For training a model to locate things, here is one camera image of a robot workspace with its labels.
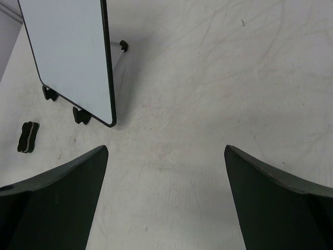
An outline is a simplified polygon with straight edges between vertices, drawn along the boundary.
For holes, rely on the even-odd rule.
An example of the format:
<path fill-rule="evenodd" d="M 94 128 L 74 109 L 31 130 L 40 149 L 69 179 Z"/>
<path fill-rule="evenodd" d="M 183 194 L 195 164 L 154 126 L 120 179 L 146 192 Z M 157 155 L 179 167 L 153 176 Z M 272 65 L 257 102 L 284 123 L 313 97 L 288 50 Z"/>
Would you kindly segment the black whiteboard eraser green felt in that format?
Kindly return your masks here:
<path fill-rule="evenodd" d="M 40 124 L 29 121 L 22 125 L 17 151 L 20 153 L 32 153 L 35 148 L 35 140 Z"/>

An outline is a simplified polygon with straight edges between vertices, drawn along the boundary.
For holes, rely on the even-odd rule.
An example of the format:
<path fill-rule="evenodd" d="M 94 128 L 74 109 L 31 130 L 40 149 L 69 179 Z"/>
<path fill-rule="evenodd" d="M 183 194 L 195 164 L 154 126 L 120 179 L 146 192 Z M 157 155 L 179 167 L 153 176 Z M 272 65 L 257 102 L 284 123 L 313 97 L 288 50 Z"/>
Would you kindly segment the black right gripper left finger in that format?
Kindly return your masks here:
<path fill-rule="evenodd" d="M 1 249 L 86 249 L 107 147 L 1 188 Z"/>

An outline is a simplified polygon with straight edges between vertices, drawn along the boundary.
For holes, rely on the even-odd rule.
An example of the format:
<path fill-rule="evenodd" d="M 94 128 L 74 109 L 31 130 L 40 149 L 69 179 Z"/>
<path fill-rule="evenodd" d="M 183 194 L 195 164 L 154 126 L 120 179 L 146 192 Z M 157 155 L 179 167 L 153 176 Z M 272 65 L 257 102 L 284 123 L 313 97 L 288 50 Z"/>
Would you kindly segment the black-framed small whiteboard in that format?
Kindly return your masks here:
<path fill-rule="evenodd" d="M 106 1 L 20 1 L 19 7 L 41 83 L 115 126 Z"/>

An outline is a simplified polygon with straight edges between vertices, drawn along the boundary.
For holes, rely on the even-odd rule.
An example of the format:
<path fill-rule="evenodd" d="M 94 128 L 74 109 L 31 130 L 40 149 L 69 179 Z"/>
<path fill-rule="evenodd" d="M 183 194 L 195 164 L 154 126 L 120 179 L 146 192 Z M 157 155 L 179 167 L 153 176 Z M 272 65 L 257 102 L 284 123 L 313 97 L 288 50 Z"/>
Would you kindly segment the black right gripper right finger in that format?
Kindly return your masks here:
<path fill-rule="evenodd" d="M 332 188 L 235 146 L 224 158 L 246 249 L 332 249 Z"/>

